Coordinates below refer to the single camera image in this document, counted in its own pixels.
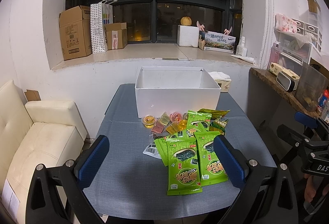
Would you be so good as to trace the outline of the person right hand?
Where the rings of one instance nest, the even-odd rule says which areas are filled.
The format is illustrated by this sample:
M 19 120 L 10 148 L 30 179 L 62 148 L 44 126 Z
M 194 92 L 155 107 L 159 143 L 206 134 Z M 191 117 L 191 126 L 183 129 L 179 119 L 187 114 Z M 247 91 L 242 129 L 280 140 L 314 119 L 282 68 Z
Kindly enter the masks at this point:
M 313 175 L 304 174 L 304 178 L 307 179 L 306 188 L 305 188 L 305 200 L 308 203 L 311 203 L 316 195 L 316 189 L 313 184 Z

